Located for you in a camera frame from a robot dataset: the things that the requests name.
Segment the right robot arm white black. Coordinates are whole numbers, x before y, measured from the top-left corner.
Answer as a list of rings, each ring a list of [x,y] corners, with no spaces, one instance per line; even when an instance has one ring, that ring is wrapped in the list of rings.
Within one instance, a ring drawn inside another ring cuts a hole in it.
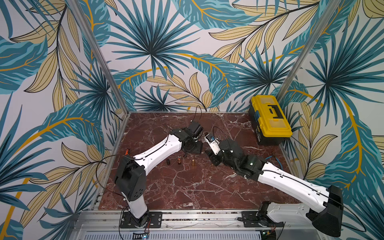
[[[341,189],[323,187],[295,177],[256,155],[246,155],[231,139],[219,142],[212,134],[205,136],[209,145],[206,154],[212,164],[223,164],[247,180],[260,182],[282,191],[304,204],[304,213],[297,212],[298,221],[311,223],[318,231],[338,238],[342,231],[344,211]]]

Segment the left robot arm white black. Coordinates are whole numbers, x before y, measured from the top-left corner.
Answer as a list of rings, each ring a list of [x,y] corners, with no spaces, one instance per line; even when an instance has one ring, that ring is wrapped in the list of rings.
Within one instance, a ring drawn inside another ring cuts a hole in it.
[[[129,212],[137,221],[146,221],[148,207],[144,200],[147,175],[158,164],[171,155],[183,151],[198,155],[202,152],[203,143],[199,140],[203,128],[196,122],[183,129],[174,129],[158,144],[134,156],[125,156],[120,160],[115,185],[119,188]]]

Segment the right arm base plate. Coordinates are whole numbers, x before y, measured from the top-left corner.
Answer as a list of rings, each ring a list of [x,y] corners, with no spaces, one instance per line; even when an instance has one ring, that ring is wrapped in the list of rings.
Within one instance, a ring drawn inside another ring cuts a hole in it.
[[[243,211],[241,219],[245,228],[280,228],[284,222],[274,222],[266,214],[259,214],[258,211]]]

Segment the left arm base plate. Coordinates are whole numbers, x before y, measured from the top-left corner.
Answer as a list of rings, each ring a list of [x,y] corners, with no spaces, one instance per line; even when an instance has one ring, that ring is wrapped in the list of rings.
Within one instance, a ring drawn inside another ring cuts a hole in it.
[[[123,212],[119,227],[121,229],[144,228],[159,229],[162,225],[162,212],[146,212],[142,217],[135,218],[131,212]]]

